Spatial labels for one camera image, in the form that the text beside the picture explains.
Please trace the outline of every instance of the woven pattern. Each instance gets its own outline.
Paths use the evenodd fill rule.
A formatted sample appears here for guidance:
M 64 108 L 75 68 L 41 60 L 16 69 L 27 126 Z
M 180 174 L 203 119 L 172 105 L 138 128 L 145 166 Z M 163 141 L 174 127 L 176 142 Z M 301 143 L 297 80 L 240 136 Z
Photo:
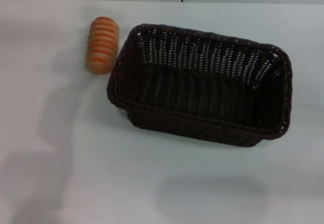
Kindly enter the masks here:
M 130 32 L 107 93 L 137 127 L 253 146 L 288 130 L 292 70 L 270 44 L 143 24 Z

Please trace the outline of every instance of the basket side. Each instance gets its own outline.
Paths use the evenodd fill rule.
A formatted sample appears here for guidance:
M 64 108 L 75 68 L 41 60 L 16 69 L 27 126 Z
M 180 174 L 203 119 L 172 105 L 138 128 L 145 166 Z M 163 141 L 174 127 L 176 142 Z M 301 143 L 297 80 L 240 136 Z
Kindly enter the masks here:
M 248 132 L 145 110 L 129 110 L 128 118 L 142 129 L 233 146 L 253 147 L 262 140 Z
M 137 27 L 133 28 L 117 57 L 111 72 L 107 95 L 117 107 L 126 109 L 122 100 L 134 101 L 140 84 L 143 64 L 137 37 Z
M 292 68 L 288 55 L 276 51 L 274 60 L 267 60 L 259 69 L 257 82 L 257 116 L 260 127 L 269 129 L 265 139 L 273 140 L 283 136 L 290 125 L 292 102 Z

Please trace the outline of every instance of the basket rim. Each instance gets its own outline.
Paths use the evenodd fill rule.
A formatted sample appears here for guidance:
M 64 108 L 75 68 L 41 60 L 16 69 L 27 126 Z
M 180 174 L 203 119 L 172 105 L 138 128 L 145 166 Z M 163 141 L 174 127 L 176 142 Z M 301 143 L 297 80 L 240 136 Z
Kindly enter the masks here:
M 282 62 L 285 64 L 284 66 L 284 73 L 285 73 L 285 80 L 284 80 L 284 91 L 282 93 L 282 105 L 281 105 L 281 116 L 280 121 L 276 125 L 276 127 L 273 128 L 258 128 L 258 127 L 251 127 L 251 126 L 245 126 L 243 124 L 237 124 L 229 121 L 219 120 L 219 119 L 212 119 L 212 118 L 204 118 L 200 116 L 191 115 L 188 113 L 183 112 L 177 112 L 173 110 L 167 110 L 163 108 L 157 108 L 152 106 L 146 106 L 141 105 L 139 103 L 127 100 L 123 98 L 117 90 L 118 86 L 118 78 L 116 75 L 118 74 L 119 69 L 119 62 L 123 60 L 125 55 L 125 47 L 129 45 L 129 43 L 134 42 L 134 34 L 137 35 L 141 31 L 146 30 L 162 30 L 165 32 L 174 32 L 174 33 L 184 33 L 187 36 L 192 37 L 199 37 L 199 38 L 208 38 L 213 41 L 223 41 L 225 43 L 230 44 L 239 44 L 244 45 L 246 47 L 256 47 L 258 49 L 267 49 L 269 51 L 272 51 L 274 53 L 278 53 L 278 56 L 282 58 Z M 252 40 L 243 39 L 243 38 L 237 38 L 237 37 L 231 37 L 231 36 L 225 36 L 225 35 L 219 35 L 212 32 L 202 32 L 199 30 L 193 30 L 193 29 L 186 29 L 186 28 L 179 28 L 169 25 L 155 25 L 155 24 L 141 24 L 134 27 L 130 34 L 125 41 L 125 44 L 123 48 L 120 51 L 120 54 L 117 58 L 116 64 L 113 68 L 113 71 L 111 72 L 110 79 L 107 86 L 107 94 L 109 100 L 116 105 L 117 107 L 123 108 L 125 110 L 144 110 L 144 111 L 150 111 L 155 112 L 157 114 L 162 115 L 170 115 L 173 117 L 180 117 L 184 118 L 186 120 L 190 120 L 193 122 L 200 122 L 200 123 L 206 123 L 211 124 L 216 127 L 220 127 L 227 130 L 232 131 L 239 131 L 240 133 L 249 134 L 251 137 L 254 138 L 260 138 L 260 139 L 266 139 L 266 140 L 273 140 L 280 138 L 283 136 L 290 125 L 290 113 L 291 113 L 291 98 L 292 98 L 292 69 L 291 69 L 291 62 L 289 60 L 288 55 L 279 47 L 276 47 L 272 44 L 265 44 L 265 43 L 258 43 Z

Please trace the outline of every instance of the striped orange roll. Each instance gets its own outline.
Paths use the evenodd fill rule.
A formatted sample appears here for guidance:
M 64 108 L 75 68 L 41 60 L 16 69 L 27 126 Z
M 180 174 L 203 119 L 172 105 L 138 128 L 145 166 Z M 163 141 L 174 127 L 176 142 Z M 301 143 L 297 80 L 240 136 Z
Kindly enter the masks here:
M 119 27 L 111 19 L 99 17 L 91 23 L 87 68 L 95 74 L 106 74 L 114 66 L 119 38 Z

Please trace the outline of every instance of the brown wicker basket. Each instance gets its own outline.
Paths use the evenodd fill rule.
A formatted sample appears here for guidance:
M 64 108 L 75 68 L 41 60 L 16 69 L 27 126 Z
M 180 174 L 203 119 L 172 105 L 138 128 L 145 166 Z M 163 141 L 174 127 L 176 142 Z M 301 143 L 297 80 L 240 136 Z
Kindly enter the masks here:
M 142 24 L 107 93 L 139 128 L 251 147 L 288 130 L 292 76 L 287 54 L 270 44 Z

